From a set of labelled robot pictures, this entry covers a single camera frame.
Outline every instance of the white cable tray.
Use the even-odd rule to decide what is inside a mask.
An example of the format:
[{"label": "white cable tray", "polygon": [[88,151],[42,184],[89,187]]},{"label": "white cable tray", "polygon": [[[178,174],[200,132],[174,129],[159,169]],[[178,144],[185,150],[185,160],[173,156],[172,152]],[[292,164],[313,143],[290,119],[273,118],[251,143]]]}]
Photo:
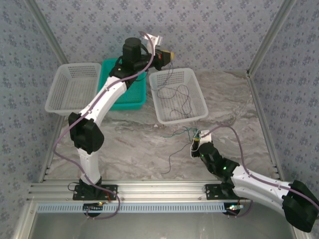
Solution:
[{"label": "white cable tray", "polygon": [[[83,213],[83,203],[39,203],[38,213]],[[103,205],[101,213],[112,213],[117,203]],[[121,203],[119,213],[222,213],[224,203]]]}]

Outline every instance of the black mounting plate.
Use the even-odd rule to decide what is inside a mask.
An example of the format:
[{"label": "black mounting plate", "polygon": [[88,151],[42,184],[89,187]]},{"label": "black mounting plate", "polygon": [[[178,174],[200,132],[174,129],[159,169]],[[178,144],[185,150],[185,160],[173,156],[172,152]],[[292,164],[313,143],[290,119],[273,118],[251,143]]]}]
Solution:
[{"label": "black mounting plate", "polygon": [[232,190],[228,194],[222,191],[221,184],[206,184],[205,194],[207,200],[238,200]]},{"label": "black mounting plate", "polygon": [[[100,187],[109,189],[113,191],[115,194],[118,193],[118,186],[117,185],[109,185],[109,184],[102,184]],[[98,201],[115,201],[116,197],[112,193],[107,193],[105,191],[100,192],[100,194],[92,199],[92,195],[86,195],[80,188],[80,185],[76,185],[73,192],[73,200],[74,201],[91,201],[91,200],[98,200]]]}]

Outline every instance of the patterned wallpaper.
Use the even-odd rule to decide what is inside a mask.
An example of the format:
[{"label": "patterned wallpaper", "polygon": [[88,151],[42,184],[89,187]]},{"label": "patterned wallpaper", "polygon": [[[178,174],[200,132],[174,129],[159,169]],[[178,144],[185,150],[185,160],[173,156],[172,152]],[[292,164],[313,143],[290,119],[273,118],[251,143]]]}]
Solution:
[{"label": "patterned wallpaper", "polygon": [[318,0],[293,7],[254,81],[286,178],[319,197]]},{"label": "patterned wallpaper", "polygon": [[0,1],[0,238],[38,180],[56,115],[44,104],[58,61],[23,0]]},{"label": "patterned wallpaper", "polygon": [[247,69],[282,0],[36,0],[69,62],[119,57],[144,30],[174,66]]}]

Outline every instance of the wire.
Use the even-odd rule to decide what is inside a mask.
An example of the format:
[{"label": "wire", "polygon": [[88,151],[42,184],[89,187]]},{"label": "wire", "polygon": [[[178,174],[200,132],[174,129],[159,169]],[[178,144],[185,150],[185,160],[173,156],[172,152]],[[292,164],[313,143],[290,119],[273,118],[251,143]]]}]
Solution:
[{"label": "wire", "polygon": [[298,196],[300,196],[300,197],[306,199],[308,202],[310,202],[311,204],[313,204],[314,207],[318,210],[317,219],[319,219],[319,205],[318,205],[317,203],[315,203],[311,198],[307,197],[306,195],[304,195],[304,194],[302,194],[302,193],[300,193],[300,192],[298,192],[298,191],[296,191],[296,190],[294,190],[294,189],[291,189],[291,188],[282,186],[282,185],[280,185],[280,184],[271,183],[271,182],[268,182],[268,181],[266,181],[266,180],[260,179],[260,178],[256,177],[255,175],[253,175],[253,174],[251,174],[251,173],[249,172],[249,170],[248,170],[248,168],[246,167],[246,164],[245,164],[242,144],[241,144],[241,142],[240,142],[240,139],[239,139],[239,136],[238,136],[237,132],[234,130],[233,127],[231,127],[231,126],[229,126],[229,125],[223,125],[223,124],[222,124],[222,125],[219,125],[219,126],[213,128],[213,129],[211,129],[207,134],[203,135],[203,137],[208,136],[210,133],[214,132],[215,130],[217,130],[217,129],[219,129],[219,128],[225,128],[225,127],[226,127],[226,128],[230,128],[230,129],[234,132],[234,134],[235,134],[235,136],[236,136],[236,139],[237,139],[237,142],[238,142],[238,145],[239,145],[239,149],[240,149],[240,156],[241,156],[242,165],[243,165],[243,168],[244,168],[245,172],[248,174],[248,176],[252,177],[253,179],[255,179],[255,180],[257,180],[257,181],[259,181],[259,182],[261,182],[261,183],[268,184],[268,185],[270,185],[270,186],[273,186],[273,187],[276,187],[276,188],[279,188],[279,189],[288,190],[288,191],[290,191],[290,192],[292,192],[292,193],[294,193],[294,194],[297,194]]},{"label": "wire", "polygon": [[135,82],[140,82],[140,81],[144,80],[148,76],[148,73],[149,73],[149,70],[147,69],[146,70],[146,75],[140,80],[135,80]]},{"label": "wire", "polygon": [[109,200],[109,202],[110,202],[110,201],[111,201],[111,198],[110,198],[109,192],[106,192],[106,194],[108,195],[108,200]]},{"label": "wire", "polygon": [[189,142],[191,142],[191,139],[190,139],[190,134],[189,134],[189,130],[188,130],[188,128],[186,128],[185,126],[183,126],[186,130],[187,130],[187,134],[188,134],[188,140],[189,140]]},{"label": "wire", "polygon": [[71,189],[70,189],[70,185],[71,185],[72,183],[69,183],[69,184],[68,184],[68,190],[71,191],[71,192],[74,192],[74,190],[71,190]]},{"label": "wire", "polygon": [[189,131],[190,131],[191,129],[197,130],[197,129],[194,128],[194,127],[186,128],[186,129],[178,129],[178,130],[175,130],[175,131],[172,133],[172,135],[170,135],[170,136],[162,136],[162,137],[163,137],[163,138],[171,138],[171,137],[174,137],[175,135],[181,135],[181,134],[183,134],[183,133],[185,133],[185,132],[188,132],[188,137],[189,137],[189,139],[190,139]]},{"label": "wire", "polygon": [[183,148],[181,148],[179,151],[176,151],[175,153],[172,153],[169,157],[168,157],[168,163],[169,163],[169,170],[166,173],[162,173],[162,174],[168,174],[171,170],[171,165],[170,165],[170,157],[172,157],[174,154],[181,152],[186,146],[188,146],[190,143],[187,143],[183,146]]},{"label": "wire", "polygon": [[[171,60],[170,65],[169,65],[169,69],[168,69],[168,73],[167,73],[167,78],[166,78],[166,80],[165,80],[161,85],[158,85],[158,87],[160,87],[158,90],[154,90],[154,89],[152,89],[152,87],[151,87],[151,90],[152,90],[152,91],[157,91],[157,97],[158,97],[159,99],[163,99],[163,100],[169,100],[169,99],[174,98],[174,97],[176,96],[177,92],[180,93],[181,95],[186,96],[185,102],[181,105],[181,110],[182,110],[182,112],[179,111],[179,110],[177,110],[177,109],[173,109],[173,110],[170,111],[169,116],[171,116],[171,113],[172,113],[172,112],[176,111],[176,112],[180,113],[181,115],[184,115],[185,117],[188,117],[188,115],[191,114],[191,112],[192,112],[191,98],[190,98],[190,96],[189,96],[189,88],[188,88],[186,85],[183,85],[183,84],[179,85],[176,89],[166,86],[166,83],[167,83],[167,81],[171,78],[173,72],[174,72],[173,60]],[[181,91],[178,90],[181,86],[186,87],[186,89],[187,89],[187,94],[184,94],[184,93],[182,93]],[[173,91],[175,91],[175,93],[173,94],[172,97],[163,97],[163,96],[160,96],[160,95],[159,95],[159,92],[160,92],[162,89],[173,90]],[[189,105],[188,105],[188,106],[189,106],[189,112],[186,113],[185,110],[184,110],[184,106],[185,106],[185,104],[188,102],[188,100],[189,100]]]},{"label": "wire", "polygon": [[134,78],[134,77],[137,77],[137,76],[139,76],[140,74],[142,74],[144,71],[146,71],[146,70],[150,67],[150,65],[151,65],[152,62],[153,62],[154,54],[155,54],[154,48],[153,48],[153,43],[152,43],[151,38],[150,38],[146,33],[140,32],[140,34],[143,34],[143,35],[146,36],[146,38],[149,40],[149,42],[150,42],[150,44],[151,44],[151,48],[152,48],[151,58],[150,58],[150,61],[148,62],[148,64],[146,65],[146,67],[145,67],[143,70],[141,70],[140,72],[138,72],[138,73],[136,73],[136,74],[134,74],[134,75],[131,75],[131,76],[128,76],[128,77],[119,79],[119,80],[117,80],[117,81],[112,82],[110,85],[108,85],[108,86],[106,87],[106,89],[98,96],[98,98],[97,98],[97,99],[93,102],[93,104],[89,107],[89,109],[87,110],[87,112],[84,113],[84,114],[83,114],[79,119],[77,119],[74,123],[72,123],[68,128],[66,128],[66,129],[64,130],[64,132],[62,132],[62,134],[60,135],[60,137],[55,141],[55,143],[54,143],[54,145],[53,145],[53,153],[54,153],[54,154],[56,154],[57,156],[59,156],[59,157],[62,158],[62,159],[67,160],[68,162],[71,162],[71,163],[75,164],[75,165],[81,170],[81,172],[83,173],[85,179],[86,179],[93,187],[95,187],[95,188],[97,188],[97,189],[99,189],[99,190],[102,190],[102,191],[111,193],[112,195],[114,195],[114,196],[116,197],[116,199],[117,199],[118,202],[119,202],[119,203],[118,203],[118,206],[117,206],[117,208],[116,208],[116,210],[115,210],[115,212],[113,212],[111,215],[105,216],[105,217],[98,217],[98,218],[89,217],[89,216],[87,215],[88,219],[102,220],[102,219],[107,219],[107,218],[111,218],[111,217],[115,216],[115,215],[118,213],[118,211],[119,211],[119,209],[120,209],[120,207],[121,207],[121,200],[120,200],[119,196],[118,196],[116,193],[114,193],[112,190],[109,190],[109,189],[106,189],[106,188],[102,188],[102,187],[100,187],[100,186],[95,185],[95,184],[89,179],[89,177],[86,175],[86,173],[85,173],[83,167],[82,167],[78,162],[76,162],[75,160],[72,160],[72,159],[70,159],[70,158],[67,158],[67,157],[63,156],[62,154],[58,153],[58,152],[56,151],[56,147],[57,147],[58,143],[60,142],[60,140],[61,140],[77,123],[79,123],[82,119],[85,118],[85,116],[87,116],[87,115],[91,112],[91,110],[93,109],[93,107],[99,102],[99,100],[104,96],[104,94],[105,94],[112,86],[114,86],[115,84],[117,84],[117,83],[119,83],[119,82],[127,81],[127,80],[129,80],[129,79],[132,79],[132,78]]}]

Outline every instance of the black bracket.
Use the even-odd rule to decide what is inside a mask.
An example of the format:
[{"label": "black bracket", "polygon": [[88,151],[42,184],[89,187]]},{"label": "black bracket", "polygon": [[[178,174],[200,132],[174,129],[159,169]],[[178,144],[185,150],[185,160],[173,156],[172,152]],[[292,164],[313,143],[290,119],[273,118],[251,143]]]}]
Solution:
[{"label": "black bracket", "polygon": [[[117,185],[109,185],[109,184],[102,184],[99,185],[102,188],[108,189],[113,191],[115,194],[118,193],[118,186]],[[92,194],[88,194],[80,185],[76,185],[73,192],[73,200],[74,201],[115,201],[117,200],[116,197],[112,193],[107,193],[106,191],[100,191],[99,194],[95,197],[92,197]]]},{"label": "black bracket", "polygon": [[[80,117],[81,114],[71,113],[68,118],[69,125],[72,125]],[[88,154],[99,150],[104,142],[104,136],[93,119],[84,118],[78,122],[70,129],[70,137],[75,147],[83,149]]]},{"label": "black bracket", "polygon": [[206,184],[205,194],[207,200],[239,200],[233,190],[228,190],[222,184]]}]

